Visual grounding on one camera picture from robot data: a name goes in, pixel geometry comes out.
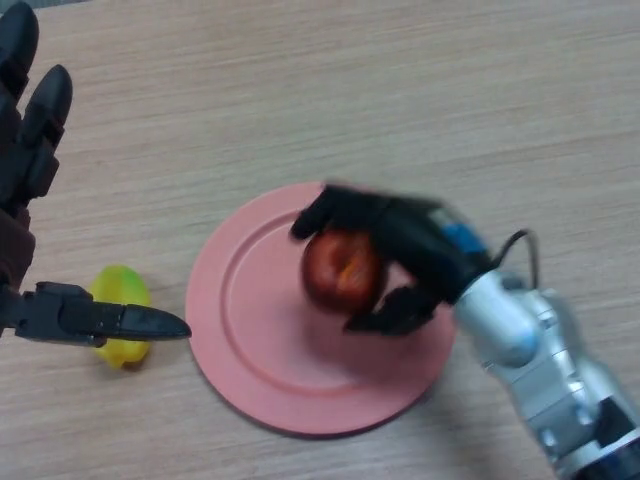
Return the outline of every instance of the plate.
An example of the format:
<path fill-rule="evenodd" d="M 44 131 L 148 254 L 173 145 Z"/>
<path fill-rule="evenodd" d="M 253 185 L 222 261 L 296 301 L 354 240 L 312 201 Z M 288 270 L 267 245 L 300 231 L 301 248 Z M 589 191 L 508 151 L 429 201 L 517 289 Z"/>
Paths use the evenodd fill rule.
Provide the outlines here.
<path fill-rule="evenodd" d="M 447 308 L 404 338 L 346 335 L 346 318 L 302 291 L 304 244 L 289 239 L 322 184 L 291 185 L 221 224 L 193 268 L 186 300 L 194 357 L 214 389 L 261 425 L 298 435 L 370 429 L 416 402 L 453 346 Z M 392 271 L 389 288 L 406 283 Z"/>

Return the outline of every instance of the yellow toy fruit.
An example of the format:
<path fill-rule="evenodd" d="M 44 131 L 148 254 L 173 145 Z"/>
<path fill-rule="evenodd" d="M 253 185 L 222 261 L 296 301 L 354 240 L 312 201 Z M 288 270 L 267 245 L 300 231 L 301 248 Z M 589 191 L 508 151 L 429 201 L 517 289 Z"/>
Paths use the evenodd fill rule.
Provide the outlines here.
<path fill-rule="evenodd" d="M 151 295 L 144 281 L 124 265 L 106 267 L 94 279 L 89 292 L 96 302 L 151 306 Z M 108 339 L 94 349 L 111 367 L 122 368 L 140 363 L 149 352 L 149 342 Z"/>

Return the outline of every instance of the tabletop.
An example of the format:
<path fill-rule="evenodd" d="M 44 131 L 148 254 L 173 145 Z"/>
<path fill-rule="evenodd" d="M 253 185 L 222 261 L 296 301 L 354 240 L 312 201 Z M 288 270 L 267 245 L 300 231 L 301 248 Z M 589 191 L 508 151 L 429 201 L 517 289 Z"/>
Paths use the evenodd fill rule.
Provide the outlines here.
<path fill-rule="evenodd" d="M 640 400 L 637 0 L 92 0 L 37 14 L 30 88 L 62 63 L 75 101 L 58 176 L 31 205 L 25 288 L 126 263 L 182 315 L 200 248 L 260 193 L 332 177 L 439 195 L 496 245 L 537 230 L 544 284 Z M 334 441 L 239 418 L 186 341 L 124 373 L 6 334 L 0 385 L 2 479 L 551 478 L 464 335 L 428 398 Z"/>

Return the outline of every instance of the robotic arm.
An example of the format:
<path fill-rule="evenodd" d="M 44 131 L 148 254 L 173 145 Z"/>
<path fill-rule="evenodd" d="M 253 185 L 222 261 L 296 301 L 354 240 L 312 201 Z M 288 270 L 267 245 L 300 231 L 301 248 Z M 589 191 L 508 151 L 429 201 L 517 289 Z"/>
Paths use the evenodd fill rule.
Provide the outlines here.
<path fill-rule="evenodd" d="M 35 237 L 29 202 L 44 197 L 58 170 L 55 151 L 64 133 L 73 87 L 67 70 L 53 67 L 29 101 L 16 108 L 38 46 L 38 21 L 26 3 L 0 18 L 0 334 L 71 345 L 101 346 L 108 338 L 169 340 L 191 335 L 180 318 L 141 306 L 94 302 L 76 285 L 40 282 L 18 289 L 31 265 Z"/>
<path fill-rule="evenodd" d="M 405 335 L 451 305 L 485 369 L 513 405 L 560 479 L 640 480 L 640 415 L 614 375 L 585 348 L 573 314 L 553 290 L 501 271 L 522 231 L 494 258 L 469 223 L 436 199 L 328 185 L 291 228 L 303 241 L 323 229 L 365 231 L 380 255 L 414 283 L 345 330 Z"/>

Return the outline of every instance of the apple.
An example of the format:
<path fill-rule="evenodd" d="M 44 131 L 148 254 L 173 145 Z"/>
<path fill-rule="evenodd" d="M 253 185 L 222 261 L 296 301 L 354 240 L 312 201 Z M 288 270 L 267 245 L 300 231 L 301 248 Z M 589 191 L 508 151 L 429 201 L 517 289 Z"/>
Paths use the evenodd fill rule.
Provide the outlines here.
<path fill-rule="evenodd" d="M 366 313 L 380 300 L 387 282 L 387 265 L 369 236 L 360 232 L 326 230 L 307 244 L 301 263 L 307 297 L 334 313 Z"/>

